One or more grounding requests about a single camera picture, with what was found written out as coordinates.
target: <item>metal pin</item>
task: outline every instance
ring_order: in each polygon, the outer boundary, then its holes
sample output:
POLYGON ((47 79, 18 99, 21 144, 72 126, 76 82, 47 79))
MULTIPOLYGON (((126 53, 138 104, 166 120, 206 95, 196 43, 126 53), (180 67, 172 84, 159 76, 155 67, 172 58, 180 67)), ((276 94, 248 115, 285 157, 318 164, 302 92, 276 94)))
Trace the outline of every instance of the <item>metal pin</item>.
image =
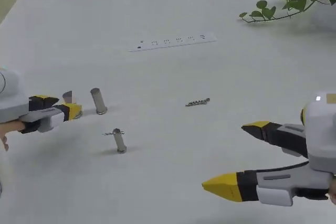
MULTIPOLYGON (((64 103, 76 104, 76 101, 74 97, 72 96, 72 90, 65 92, 62 97, 63 97, 64 103)), ((79 113, 73 119, 79 119, 82 115, 83 115, 83 112, 79 111, 79 113)))
POLYGON ((100 89, 91 89, 91 95, 96 106, 96 113, 98 115, 104 115, 107 112, 107 107, 104 104, 103 97, 101 96, 100 89))
POLYGON ((126 152, 127 147, 124 144, 124 140, 122 139, 122 136, 125 134, 125 131, 121 131, 120 129, 114 129, 112 132, 109 133, 104 133, 104 136, 108 136, 108 135, 113 135, 114 140, 116 141, 117 144, 117 152, 120 154, 123 154, 126 152))

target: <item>yellow fingertip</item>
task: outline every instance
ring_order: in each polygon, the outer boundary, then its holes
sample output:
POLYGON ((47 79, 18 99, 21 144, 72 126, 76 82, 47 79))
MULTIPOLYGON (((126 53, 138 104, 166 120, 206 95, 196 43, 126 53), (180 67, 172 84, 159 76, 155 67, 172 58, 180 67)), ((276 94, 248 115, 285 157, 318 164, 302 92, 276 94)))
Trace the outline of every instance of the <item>yellow fingertip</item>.
POLYGON ((202 183, 204 190, 227 200, 242 202, 238 188, 237 174, 223 174, 202 183))
POLYGON ((269 121, 257 121, 257 122, 254 122, 254 123, 244 124, 243 127, 244 126, 255 126, 255 127, 262 128, 262 127, 266 126, 269 123, 270 123, 269 121))

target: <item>finger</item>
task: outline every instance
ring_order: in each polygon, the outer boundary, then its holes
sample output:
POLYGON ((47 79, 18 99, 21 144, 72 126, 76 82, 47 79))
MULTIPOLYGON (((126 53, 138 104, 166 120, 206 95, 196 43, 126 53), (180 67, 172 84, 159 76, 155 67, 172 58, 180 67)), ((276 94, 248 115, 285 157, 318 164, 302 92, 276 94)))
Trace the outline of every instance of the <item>finger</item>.
POLYGON ((7 143, 7 137, 6 136, 2 137, 1 140, 4 144, 7 143))
POLYGON ((331 200, 331 202, 332 202, 334 205, 336 205, 336 195, 335 195, 335 194, 330 194, 329 196, 330 196, 330 200, 331 200))

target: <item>robotic arm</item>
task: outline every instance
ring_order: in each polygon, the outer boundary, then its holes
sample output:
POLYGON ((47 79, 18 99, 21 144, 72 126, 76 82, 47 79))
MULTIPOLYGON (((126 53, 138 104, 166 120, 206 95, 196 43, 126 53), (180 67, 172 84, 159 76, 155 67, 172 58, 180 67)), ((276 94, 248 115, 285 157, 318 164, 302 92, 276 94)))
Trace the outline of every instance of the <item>robotic arm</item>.
MULTIPOLYGON (((62 122, 74 119, 82 109, 73 103, 55 105, 58 101, 58 98, 46 95, 28 97, 18 74, 0 68, 0 125, 11 129, 19 123, 22 134, 47 132, 62 122)), ((0 196, 12 187, 11 177, 6 151, 0 141, 0 196)))
POLYGON ((293 197, 328 199, 336 173, 336 93, 321 92, 301 112, 302 125, 255 122, 244 131, 308 161, 288 167, 246 170, 204 182, 203 188, 225 199, 292 206, 293 197))

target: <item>gray gripper housing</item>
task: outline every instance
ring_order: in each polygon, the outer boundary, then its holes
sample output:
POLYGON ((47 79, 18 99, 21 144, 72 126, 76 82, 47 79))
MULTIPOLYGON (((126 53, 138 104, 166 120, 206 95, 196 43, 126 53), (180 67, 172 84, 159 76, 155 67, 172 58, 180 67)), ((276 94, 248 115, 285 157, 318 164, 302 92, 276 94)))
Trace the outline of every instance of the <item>gray gripper housing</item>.
POLYGON ((40 120, 38 131, 43 133, 53 129, 50 127, 50 118, 61 113, 63 113, 62 110, 51 107, 43 110, 31 111, 28 114, 19 117, 19 120, 22 122, 36 122, 40 120))
POLYGON ((308 163, 293 166, 292 169, 257 172, 259 187, 284 189, 291 193, 295 188, 328 189, 332 177, 332 173, 311 169, 308 163))

